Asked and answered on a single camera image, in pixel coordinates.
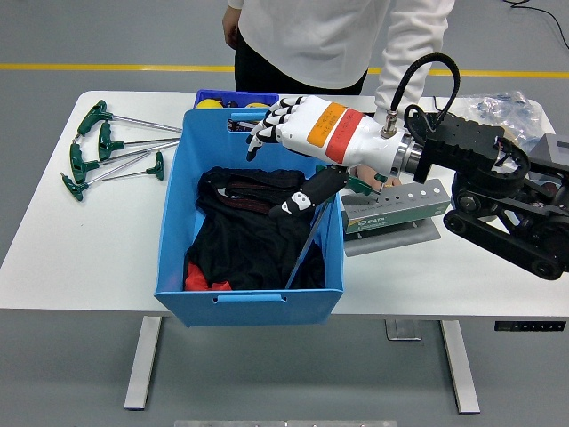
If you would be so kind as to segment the person's right hand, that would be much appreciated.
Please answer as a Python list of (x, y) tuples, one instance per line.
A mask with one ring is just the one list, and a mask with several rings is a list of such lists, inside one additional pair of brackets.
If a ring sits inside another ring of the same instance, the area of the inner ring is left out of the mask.
[(222, 18), (222, 28), (225, 43), (235, 50), (237, 46), (238, 23), (241, 10), (228, 6)]

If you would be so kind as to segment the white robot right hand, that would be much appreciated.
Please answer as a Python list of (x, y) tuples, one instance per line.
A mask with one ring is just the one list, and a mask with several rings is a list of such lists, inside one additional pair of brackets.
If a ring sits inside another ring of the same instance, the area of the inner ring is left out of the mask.
[(294, 153), (322, 160), (327, 167), (271, 208), (269, 216), (297, 216), (321, 205), (346, 186), (351, 167), (366, 165), (381, 176), (399, 175), (405, 132), (385, 138), (381, 129), (364, 113), (315, 95), (273, 104), (246, 139), (247, 159), (253, 160), (264, 144), (279, 143)]

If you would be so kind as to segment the person's left hand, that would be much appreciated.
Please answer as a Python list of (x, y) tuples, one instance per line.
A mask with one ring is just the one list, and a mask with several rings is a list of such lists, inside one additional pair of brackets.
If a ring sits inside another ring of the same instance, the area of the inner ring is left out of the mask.
[(358, 165), (354, 169), (356, 177), (370, 185), (376, 191), (382, 191), (387, 187), (394, 187), (401, 185), (401, 181), (397, 177), (389, 177), (384, 183), (375, 179), (376, 172), (366, 165)]

